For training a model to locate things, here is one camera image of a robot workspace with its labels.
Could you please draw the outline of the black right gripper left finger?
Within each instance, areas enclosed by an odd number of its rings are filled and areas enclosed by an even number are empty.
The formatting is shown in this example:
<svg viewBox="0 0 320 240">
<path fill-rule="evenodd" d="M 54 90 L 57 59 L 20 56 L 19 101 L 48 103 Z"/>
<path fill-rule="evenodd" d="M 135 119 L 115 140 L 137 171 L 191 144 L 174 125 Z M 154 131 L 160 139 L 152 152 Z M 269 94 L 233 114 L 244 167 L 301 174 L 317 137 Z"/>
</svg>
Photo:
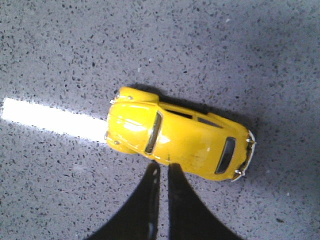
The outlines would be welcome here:
<svg viewBox="0 0 320 240">
<path fill-rule="evenodd" d="M 158 232 L 160 166 L 150 163 L 121 209 L 89 240 L 155 240 Z"/>
</svg>

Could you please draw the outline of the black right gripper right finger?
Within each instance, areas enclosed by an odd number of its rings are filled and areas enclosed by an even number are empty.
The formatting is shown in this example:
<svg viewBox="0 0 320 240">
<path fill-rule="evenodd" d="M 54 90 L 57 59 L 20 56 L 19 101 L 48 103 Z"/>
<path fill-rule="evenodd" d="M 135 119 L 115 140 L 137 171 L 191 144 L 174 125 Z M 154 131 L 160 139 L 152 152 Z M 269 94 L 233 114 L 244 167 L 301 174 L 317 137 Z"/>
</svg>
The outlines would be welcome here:
<svg viewBox="0 0 320 240">
<path fill-rule="evenodd" d="M 179 164 L 168 169 L 170 240 L 239 240 L 203 204 Z"/>
</svg>

